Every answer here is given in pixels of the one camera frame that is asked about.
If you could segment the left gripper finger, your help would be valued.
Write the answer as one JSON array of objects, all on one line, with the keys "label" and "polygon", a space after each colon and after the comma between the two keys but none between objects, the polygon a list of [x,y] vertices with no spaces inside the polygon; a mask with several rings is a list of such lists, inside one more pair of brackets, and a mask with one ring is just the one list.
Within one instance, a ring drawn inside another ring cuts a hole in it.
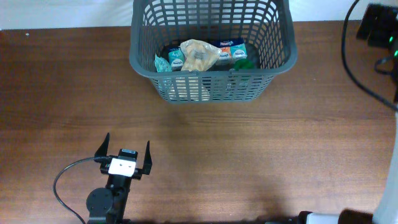
[{"label": "left gripper finger", "polygon": [[98,150],[95,152],[95,157],[106,157],[107,156],[109,140],[110,140],[110,134],[107,133],[103,143],[100,145]]},{"label": "left gripper finger", "polygon": [[149,175],[151,169],[152,169],[152,158],[151,158],[151,154],[150,154],[150,141],[148,141],[147,145],[146,145],[146,152],[144,155],[144,163],[142,166],[142,173],[144,175]]}]

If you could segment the teal wet wipes pack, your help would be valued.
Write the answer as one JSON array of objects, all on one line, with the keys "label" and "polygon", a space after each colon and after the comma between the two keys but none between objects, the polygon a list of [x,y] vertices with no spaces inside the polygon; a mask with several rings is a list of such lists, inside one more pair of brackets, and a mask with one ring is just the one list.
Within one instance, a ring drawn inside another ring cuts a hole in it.
[{"label": "teal wet wipes pack", "polygon": [[[157,55],[155,55],[154,65],[157,70],[157,73],[164,73],[164,72],[172,71],[172,67],[169,64],[169,62],[162,57],[158,57]],[[159,91],[164,92],[165,89],[169,87],[169,85],[171,83],[171,78],[163,77],[161,79],[153,79],[153,82],[155,83],[155,85],[157,86]]]}]

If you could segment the grey plastic shopping basket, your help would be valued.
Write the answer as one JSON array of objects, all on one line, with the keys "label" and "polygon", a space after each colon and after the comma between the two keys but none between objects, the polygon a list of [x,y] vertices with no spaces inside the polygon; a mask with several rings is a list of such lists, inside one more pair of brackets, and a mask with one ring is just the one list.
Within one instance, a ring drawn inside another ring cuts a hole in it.
[{"label": "grey plastic shopping basket", "polygon": [[[252,69],[214,66],[204,72],[159,73],[156,57],[196,39],[243,39]],[[129,62],[170,103],[251,101],[297,61],[288,0],[135,1]]]}]

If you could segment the brown paper pouch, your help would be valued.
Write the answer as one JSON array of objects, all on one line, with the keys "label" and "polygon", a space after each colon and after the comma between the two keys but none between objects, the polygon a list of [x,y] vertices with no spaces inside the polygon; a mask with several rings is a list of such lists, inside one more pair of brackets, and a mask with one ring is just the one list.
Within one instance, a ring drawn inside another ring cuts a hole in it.
[{"label": "brown paper pouch", "polygon": [[[218,60],[221,49],[201,40],[190,39],[178,47],[169,48],[168,60],[172,71],[205,72]],[[179,97],[182,101],[207,101],[209,91],[199,82],[196,75],[177,77],[176,88],[169,88],[170,99]]]}]

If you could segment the glass jar green lid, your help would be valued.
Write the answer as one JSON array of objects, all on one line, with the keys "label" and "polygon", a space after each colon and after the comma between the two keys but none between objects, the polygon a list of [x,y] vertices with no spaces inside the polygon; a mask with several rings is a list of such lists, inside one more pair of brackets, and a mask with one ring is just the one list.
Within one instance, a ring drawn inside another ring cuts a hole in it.
[{"label": "glass jar green lid", "polygon": [[233,68],[238,71],[238,70],[248,70],[248,69],[253,69],[254,68],[254,63],[251,62],[250,60],[243,58],[240,60],[237,60],[234,63]]}]

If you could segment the Kleenex tissue multipack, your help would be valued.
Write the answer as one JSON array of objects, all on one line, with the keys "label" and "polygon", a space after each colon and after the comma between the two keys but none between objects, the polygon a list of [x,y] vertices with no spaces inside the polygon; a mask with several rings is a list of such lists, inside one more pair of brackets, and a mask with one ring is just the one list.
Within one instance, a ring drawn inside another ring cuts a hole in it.
[{"label": "Kleenex tissue multipack", "polygon": [[232,65],[247,57],[242,38],[215,40],[211,43],[190,39],[168,48],[168,61],[172,70],[204,72],[214,66]]}]

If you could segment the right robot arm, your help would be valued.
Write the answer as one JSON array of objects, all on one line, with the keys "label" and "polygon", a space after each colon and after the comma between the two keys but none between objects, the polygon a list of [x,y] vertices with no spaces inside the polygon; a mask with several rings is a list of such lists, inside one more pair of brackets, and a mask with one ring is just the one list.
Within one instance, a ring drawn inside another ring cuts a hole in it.
[{"label": "right robot arm", "polygon": [[300,29],[306,70],[295,140],[301,174],[297,207],[315,213],[372,212],[397,222],[397,104],[371,71],[379,52],[341,38],[340,22]]}]

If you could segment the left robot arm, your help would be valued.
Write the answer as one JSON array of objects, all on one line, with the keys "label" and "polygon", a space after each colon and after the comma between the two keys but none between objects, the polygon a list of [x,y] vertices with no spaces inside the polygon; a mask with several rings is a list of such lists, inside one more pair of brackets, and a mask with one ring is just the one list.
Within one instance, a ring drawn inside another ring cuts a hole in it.
[{"label": "left robot arm", "polygon": [[89,211],[89,223],[132,223],[124,218],[127,198],[133,180],[141,180],[149,175],[152,169],[150,143],[146,145],[144,162],[141,168],[136,167],[138,152],[120,149],[117,156],[107,155],[110,135],[95,152],[95,162],[100,163],[100,172],[108,176],[102,188],[94,189],[86,199]]}]

